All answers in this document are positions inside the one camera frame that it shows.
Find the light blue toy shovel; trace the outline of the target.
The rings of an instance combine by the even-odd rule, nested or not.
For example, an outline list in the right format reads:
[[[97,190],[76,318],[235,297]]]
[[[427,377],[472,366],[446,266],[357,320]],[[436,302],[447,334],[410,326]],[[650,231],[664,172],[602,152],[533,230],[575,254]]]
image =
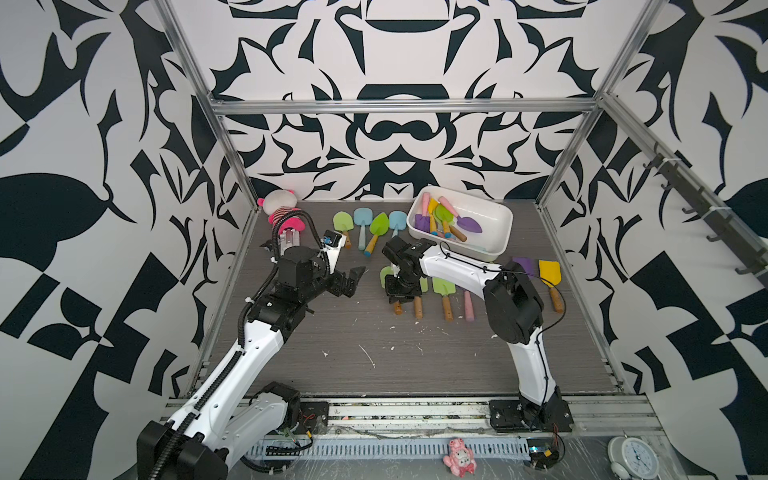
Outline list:
[[[392,236],[396,237],[400,232],[407,229],[407,214],[404,211],[392,211],[388,215],[389,228]]]

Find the green shovel yellow handle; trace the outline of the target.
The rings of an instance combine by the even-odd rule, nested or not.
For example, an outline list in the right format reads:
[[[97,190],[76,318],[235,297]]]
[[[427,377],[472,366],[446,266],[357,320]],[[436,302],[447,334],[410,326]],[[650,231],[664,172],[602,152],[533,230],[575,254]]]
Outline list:
[[[382,212],[378,214],[372,221],[369,227],[372,239],[368,242],[365,250],[365,256],[371,256],[375,250],[377,241],[381,236],[386,234],[389,230],[389,217],[386,213]]]

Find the light green shovel wooden handle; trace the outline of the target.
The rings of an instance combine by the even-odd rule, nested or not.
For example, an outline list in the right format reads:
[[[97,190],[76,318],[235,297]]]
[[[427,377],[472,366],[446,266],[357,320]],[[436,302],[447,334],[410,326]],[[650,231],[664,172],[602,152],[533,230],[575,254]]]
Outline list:
[[[433,277],[432,285],[433,291],[441,296],[444,319],[446,321],[453,321],[454,315],[450,296],[456,293],[455,284],[441,278]]]

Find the light blue round shovel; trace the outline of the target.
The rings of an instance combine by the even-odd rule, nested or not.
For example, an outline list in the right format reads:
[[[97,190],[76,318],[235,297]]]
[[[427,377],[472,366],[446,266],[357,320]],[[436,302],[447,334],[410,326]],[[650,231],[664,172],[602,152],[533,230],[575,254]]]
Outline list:
[[[372,210],[368,207],[357,208],[353,213],[353,221],[359,228],[358,249],[364,251],[367,246],[366,229],[373,221]]]

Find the green shovel orange handle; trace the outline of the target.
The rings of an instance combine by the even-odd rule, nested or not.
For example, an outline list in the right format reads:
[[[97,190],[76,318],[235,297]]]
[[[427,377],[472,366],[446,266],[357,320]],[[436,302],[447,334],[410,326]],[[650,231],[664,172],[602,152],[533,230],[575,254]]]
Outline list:
[[[346,249],[351,247],[350,231],[354,229],[353,217],[346,211],[339,211],[333,216],[334,229],[345,237]]]

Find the purple round shovel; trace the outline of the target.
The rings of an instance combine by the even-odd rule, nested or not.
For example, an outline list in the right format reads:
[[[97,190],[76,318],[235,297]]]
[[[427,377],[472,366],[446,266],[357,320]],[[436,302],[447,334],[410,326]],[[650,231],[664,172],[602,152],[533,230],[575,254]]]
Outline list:
[[[471,233],[483,232],[481,225],[475,219],[468,216],[461,216],[447,198],[441,196],[438,198],[438,202],[453,215],[460,228]]]

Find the purple square shovel pink handle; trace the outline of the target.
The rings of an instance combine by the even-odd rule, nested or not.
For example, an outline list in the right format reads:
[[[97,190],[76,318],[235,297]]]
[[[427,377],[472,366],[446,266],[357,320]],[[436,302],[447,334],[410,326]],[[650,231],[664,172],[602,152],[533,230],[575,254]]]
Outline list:
[[[469,291],[464,291],[464,318],[467,322],[475,321],[475,312],[472,302],[472,295]]]

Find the purple pointed shovel pink handle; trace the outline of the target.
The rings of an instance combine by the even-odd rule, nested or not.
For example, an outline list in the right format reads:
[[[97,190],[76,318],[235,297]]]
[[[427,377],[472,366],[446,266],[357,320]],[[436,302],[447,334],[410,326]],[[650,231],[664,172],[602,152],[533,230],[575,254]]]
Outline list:
[[[537,276],[534,262],[527,257],[513,257],[512,260],[520,265],[520,267],[526,272],[530,278]]]

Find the yellow shovel wooden handle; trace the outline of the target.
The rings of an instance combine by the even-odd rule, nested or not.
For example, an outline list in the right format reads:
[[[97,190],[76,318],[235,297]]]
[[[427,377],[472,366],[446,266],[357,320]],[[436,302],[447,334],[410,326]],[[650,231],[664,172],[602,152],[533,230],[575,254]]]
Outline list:
[[[562,294],[557,289],[562,280],[560,265],[556,261],[539,260],[539,276],[542,282],[548,287],[552,306],[557,313],[565,312],[565,302]]]

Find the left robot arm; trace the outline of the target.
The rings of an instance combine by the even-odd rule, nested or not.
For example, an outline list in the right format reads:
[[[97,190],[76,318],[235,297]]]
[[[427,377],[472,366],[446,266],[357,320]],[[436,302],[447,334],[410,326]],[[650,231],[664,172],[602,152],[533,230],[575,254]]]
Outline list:
[[[324,293],[352,297],[363,266],[336,268],[340,247],[290,247],[275,257],[238,319],[237,338],[204,384],[166,422],[137,439],[141,479],[225,479],[263,437],[298,424],[300,394],[272,382],[240,410],[251,385]]]

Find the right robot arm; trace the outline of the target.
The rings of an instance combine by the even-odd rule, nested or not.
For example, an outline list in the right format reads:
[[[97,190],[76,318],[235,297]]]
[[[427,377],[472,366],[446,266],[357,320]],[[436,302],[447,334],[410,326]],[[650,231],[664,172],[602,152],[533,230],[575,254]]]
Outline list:
[[[564,405],[546,357],[544,303],[522,266],[482,262],[452,252],[445,242],[407,243],[396,237],[382,253],[396,267],[385,277],[391,303],[405,303],[422,294],[421,281],[445,280],[479,296],[492,331],[508,344],[519,380],[522,410],[542,422]]]

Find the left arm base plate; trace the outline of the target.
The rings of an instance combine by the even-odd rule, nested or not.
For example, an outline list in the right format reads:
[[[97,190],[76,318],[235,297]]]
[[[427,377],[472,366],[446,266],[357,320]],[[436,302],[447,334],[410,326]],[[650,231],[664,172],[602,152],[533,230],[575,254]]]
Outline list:
[[[282,429],[304,435],[307,431],[313,434],[327,429],[330,405],[326,401],[296,401],[288,405],[287,414]]]

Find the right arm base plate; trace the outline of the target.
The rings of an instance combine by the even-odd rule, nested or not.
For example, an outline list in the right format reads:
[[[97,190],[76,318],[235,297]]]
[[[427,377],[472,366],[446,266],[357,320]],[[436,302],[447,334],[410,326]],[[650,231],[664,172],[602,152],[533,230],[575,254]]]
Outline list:
[[[490,426],[499,433],[571,432],[573,428],[569,405],[557,396],[543,406],[526,399],[491,400],[488,406]]]

